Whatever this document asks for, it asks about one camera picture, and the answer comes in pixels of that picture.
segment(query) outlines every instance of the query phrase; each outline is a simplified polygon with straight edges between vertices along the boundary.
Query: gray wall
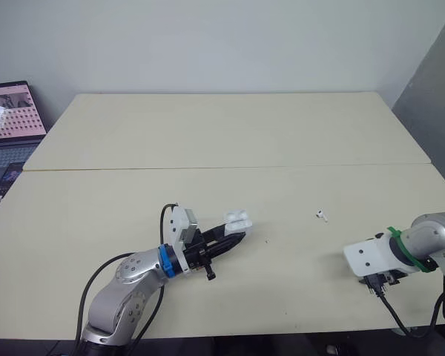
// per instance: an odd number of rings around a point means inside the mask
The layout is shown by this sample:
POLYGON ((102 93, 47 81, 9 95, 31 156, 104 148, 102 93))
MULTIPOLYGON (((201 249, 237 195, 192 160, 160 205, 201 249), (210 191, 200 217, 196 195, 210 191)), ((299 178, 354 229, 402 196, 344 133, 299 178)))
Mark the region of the gray wall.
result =
POLYGON ((445 178, 445 26, 393 111, 445 178))
POLYGON ((392 106, 445 0, 0 0, 0 82, 82 92, 375 90, 392 106))

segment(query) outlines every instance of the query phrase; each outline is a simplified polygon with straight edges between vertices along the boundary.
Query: blue joint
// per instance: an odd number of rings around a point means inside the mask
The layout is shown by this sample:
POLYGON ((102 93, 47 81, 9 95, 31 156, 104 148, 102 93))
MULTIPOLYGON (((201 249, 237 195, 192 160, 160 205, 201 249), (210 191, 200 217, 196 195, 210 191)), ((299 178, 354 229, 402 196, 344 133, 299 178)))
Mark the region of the blue joint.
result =
POLYGON ((168 255, 166 253, 165 246, 161 245, 158 249, 160 250, 160 257, 162 258, 163 271, 165 271, 165 274, 168 277, 170 277, 170 278, 175 277, 175 271, 173 270, 173 266, 171 265, 170 258, 168 257, 168 255))

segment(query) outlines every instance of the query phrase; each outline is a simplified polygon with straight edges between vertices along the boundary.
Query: monitor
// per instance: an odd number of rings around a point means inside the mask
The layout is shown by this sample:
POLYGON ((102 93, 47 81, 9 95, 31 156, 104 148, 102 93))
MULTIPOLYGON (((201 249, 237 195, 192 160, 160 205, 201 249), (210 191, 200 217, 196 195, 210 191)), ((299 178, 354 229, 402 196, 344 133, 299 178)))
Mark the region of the monitor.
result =
POLYGON ((0 142, 42 139, 46 134, 28 84, 0 84, 0 142))

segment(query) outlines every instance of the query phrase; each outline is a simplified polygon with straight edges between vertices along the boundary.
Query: green zip tie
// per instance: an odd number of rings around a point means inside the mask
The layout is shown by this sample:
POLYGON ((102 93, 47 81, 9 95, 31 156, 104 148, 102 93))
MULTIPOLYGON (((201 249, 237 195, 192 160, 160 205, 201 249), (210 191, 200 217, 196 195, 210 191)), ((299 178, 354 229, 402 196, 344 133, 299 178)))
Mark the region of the green zip tie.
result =
POLYGON ((406 246, 403 244, 401 240, 401 234, 402 231, 396 230, 392 226, 389 226, 387 228, 389 231, 392 232, 392 237, 394 237, 395 242, 398 244, 400 250, 403 254, 406 255, 406 257, 409 259, 410 262, 414 263, 414 265, 420 269, 422 272, 429 273, 431 272, 426 266, 423 265, 423 263, 419 260, 417 260, 415 257, 413 257, 410 252, 407 250, 406 246))

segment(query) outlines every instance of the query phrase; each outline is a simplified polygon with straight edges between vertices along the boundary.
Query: tabletop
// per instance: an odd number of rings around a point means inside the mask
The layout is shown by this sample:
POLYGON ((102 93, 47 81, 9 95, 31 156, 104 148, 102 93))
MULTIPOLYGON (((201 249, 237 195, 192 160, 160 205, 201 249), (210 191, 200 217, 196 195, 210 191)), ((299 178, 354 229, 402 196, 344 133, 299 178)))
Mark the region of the tabletop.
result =
MULTIPOLYGON (((423 163, 24 172, 0 205, 0 338, 73 338, 89 276, 114 255, 157 247, 168 202, 192 208, 202 230, 245 208, 254 229, 214 259, 215 280, 171 280, 146 337, 381 329, 395 322, 343 247, 445 211, 445 181, 423 163)), ((441 278, 418 272, 388 288, 406 325, 429 322, 441 278)))
POLYGON ((80 94, 24 169, 428 162, 376 93, 80 94))

